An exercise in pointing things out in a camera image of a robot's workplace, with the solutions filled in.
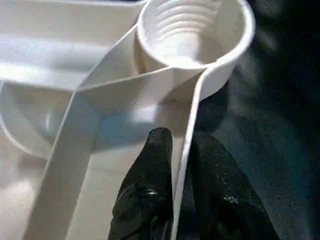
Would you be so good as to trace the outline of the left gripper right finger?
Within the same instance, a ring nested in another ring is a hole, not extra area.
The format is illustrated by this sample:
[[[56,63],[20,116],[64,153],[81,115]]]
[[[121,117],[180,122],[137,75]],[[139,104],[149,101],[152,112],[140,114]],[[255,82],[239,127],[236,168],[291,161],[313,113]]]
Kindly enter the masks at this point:
[[[178,226],[180,240],[276,240],[246,174],[213,136],[194,136]]]

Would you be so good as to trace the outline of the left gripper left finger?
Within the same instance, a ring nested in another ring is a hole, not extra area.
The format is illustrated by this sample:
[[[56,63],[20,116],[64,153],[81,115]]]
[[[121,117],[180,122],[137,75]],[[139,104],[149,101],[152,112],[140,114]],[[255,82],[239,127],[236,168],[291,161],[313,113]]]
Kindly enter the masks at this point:
[[[110,240],[169,240],[173,224],[173,139],[152,129],[119,188],[112,209]]]

